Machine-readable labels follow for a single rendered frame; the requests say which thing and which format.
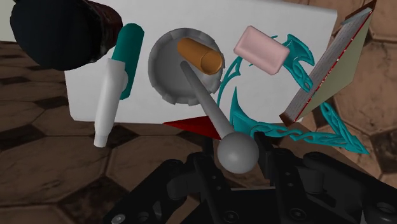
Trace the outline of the red triangular piece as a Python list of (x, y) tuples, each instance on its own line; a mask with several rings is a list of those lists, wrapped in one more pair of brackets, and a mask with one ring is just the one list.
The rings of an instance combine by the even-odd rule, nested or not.
[(208, 116), (200, 116), (195, 118), (164, 122), (164, 125), (200, 134), (213, 139), (221, 139)]

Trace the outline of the pink rounded block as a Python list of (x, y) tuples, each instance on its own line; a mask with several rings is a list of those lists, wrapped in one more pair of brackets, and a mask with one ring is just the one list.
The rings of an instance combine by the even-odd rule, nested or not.
[(247, 26), (233, 52), (266, 72), (279, 72), (290, 50), (252, 25)]

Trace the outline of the grey scalloped bowl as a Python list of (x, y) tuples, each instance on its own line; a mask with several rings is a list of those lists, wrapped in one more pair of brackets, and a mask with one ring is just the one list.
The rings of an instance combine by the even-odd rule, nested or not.
[[(177, 43), (182, 38), (191, 38), (219, 52), (223, 58), (223, 67), (213, 75), (199, 71), (185, 60), (177, 51)], [(224, 56), (210, 35), (192, 28), (178, 28), (165, 33), (153, 45), (148, 57), (148, 77), (151, 86), (170, 104), (187, 104), (194, 106), (199, 103), (188, 80), (180, 68), (186, 61), (210, 94), (216, 93), (220, 86), (220, 78), (225, 68)]]

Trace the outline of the white and teal marker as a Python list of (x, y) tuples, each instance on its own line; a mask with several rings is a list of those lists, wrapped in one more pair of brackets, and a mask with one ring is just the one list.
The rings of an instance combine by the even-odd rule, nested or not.
[(130, 23), (123, 26), (112, 57), (107, 60), (94, 121), (94, 146), (98, 148), (107, 145), (119, 102), (130, 96), (143, 38), (144, 30), (140, 25)]

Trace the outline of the grey ball-ended pestle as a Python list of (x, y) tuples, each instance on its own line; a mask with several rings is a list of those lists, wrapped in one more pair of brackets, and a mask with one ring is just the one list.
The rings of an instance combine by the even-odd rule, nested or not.
[(209, 117), (221, 138), (218, 145), (220, 164), (227, 171), (235, 174), (244, 174), (251, 171), (259, 158), (259, 149), (254, 139), (245, 133), (234, 130), (189, 63), (182, 61), (180, 68), (203, 111)]

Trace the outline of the book with red edge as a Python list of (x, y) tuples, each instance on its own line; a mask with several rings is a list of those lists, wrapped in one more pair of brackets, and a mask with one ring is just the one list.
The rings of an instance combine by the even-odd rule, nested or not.
[(279, 115), (290, 126), (350, 84), (354, 78), (377, 0), (351, 13), (329, 47), (316, 62), (309, 78), (313, 86), (300, 89)]

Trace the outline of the white table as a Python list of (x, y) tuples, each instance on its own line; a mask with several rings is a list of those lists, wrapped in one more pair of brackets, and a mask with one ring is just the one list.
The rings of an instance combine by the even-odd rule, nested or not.
[[(144, 30), (136, 77), (128, 99), (120, 102), (116, 121), (122, 123), (164, 123), (202, 116), (200, 106), (169, 104), (151, 86), (148, 57), (155, 42), (166, 32), (180, 27), (200, 30), (212, 37), (224, 55), (226, 65), (235, 59), (233, 49), (247, 26), (276, 36), (284, 42), (296, 36), (319, 59), (330, 40), (337, 20), (332, 9), (262, 0), (97, 0), (115, 9), (124, 22)], [(271, 76), (247, 62), (222, 94), (216, 96), (225, 114), (230, 112), (233, 94), (252, 119), (277, 123), (279, 115), (298, 92), (292, 75), (281, 69)]]

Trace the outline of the dark round cup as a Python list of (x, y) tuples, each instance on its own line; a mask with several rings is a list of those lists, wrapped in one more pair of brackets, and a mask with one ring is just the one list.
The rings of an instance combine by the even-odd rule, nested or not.
[(68, 71), (107, 54), (123, 22), (114, 9), (91, 0), (15, 0), (10, 25), (37, 64)]

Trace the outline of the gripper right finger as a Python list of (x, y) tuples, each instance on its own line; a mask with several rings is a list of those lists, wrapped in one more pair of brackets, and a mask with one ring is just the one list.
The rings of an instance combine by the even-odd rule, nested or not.
[(324, 153), (298, 158), (262, 132), (254, 140), (275, 187), (278, 224), (397, 224), (397, 189)]

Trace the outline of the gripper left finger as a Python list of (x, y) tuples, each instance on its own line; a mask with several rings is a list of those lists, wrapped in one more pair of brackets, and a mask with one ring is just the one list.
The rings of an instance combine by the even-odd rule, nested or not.
[(214, 163), (212, 139), (186, 162), (168, 159), (103, 217), (103, 224), (166, 224), (191, 194), (200, 204), (180, 224), (232, 224), (231, 189)]

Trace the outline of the teal tribal ornament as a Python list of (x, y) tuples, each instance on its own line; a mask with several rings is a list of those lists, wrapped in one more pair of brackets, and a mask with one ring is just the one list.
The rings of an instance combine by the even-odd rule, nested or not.
[[(292, 34), (287, 35), (287, 40), (283, 45), (290, 50), (290, 55), (292, 56), (291, 59), (284, 61), (283, 66), (290, 72), (297, 83), (308, 84), (309, 76), (300, 65), (300, 62), (304, 61), (312, 66), (315, 64), (313, 54), (309, 47)], [(237, 92), (235, 91), (230, 106), (230, 124), (236, 131), (243, 132), (251, 137), (254, 136), (255, 132), (262, 132), (267, 137), (289, 136), (294, 141), (304, 140), (312, 144), (344, 148), (354, 153), (368, 153), (368, 150), (363, 146), (360, 140), (348, 131), (344, 122), (330, 104), (324, 102), (320, 104), (319, 108), (333, 132), (308, 132), (304, 134), (299, 129), (289, 130), (280, 125), (257, 122), (248, 117), (241, 109), (237, 98)]]

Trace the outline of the orange cylinder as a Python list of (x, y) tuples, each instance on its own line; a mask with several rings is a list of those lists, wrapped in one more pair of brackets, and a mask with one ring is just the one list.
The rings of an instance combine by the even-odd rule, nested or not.
[(194, 39), (180, 39), (177, 43), (177, 51), (204, 74), (216, 74), (223, 67), (223, 58), (219, 52)]

